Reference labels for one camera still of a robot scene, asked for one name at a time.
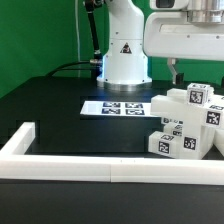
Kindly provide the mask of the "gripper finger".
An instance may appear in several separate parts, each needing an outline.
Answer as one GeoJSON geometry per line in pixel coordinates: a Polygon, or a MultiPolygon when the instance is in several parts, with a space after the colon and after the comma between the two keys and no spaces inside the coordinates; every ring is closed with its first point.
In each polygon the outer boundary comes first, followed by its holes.
{"type": "Polygon", "coordinates": [[[183,83],[184,74],[177,69],[178,60],[176,58],[168,58],[167,66],[172,74],[172,83],[174,85],[180,85],[183,83]]]}

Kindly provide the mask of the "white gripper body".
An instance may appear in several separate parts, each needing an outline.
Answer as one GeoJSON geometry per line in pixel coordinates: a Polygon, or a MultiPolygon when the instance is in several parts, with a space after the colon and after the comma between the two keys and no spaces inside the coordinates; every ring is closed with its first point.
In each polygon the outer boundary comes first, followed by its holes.
{"type": "Polygon", "coordinates": [[[148,56],[224,61],[224,22],[190,23],[186,12],[155,12],[146,20],[148,56]]]}

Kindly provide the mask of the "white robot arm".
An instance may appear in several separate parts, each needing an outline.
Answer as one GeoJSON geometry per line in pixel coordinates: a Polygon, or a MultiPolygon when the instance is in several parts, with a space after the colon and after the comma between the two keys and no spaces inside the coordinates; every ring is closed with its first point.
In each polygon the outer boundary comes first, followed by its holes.
{"type": "Polygon", "coordinates": [[[168,61],[173,79],[179,59],[224,61],[224,0],[149,0],[144,16],[132,0],[106,0],[109,50],[97,84],[134,91],[152,83],[148,59],[168,61]]]}

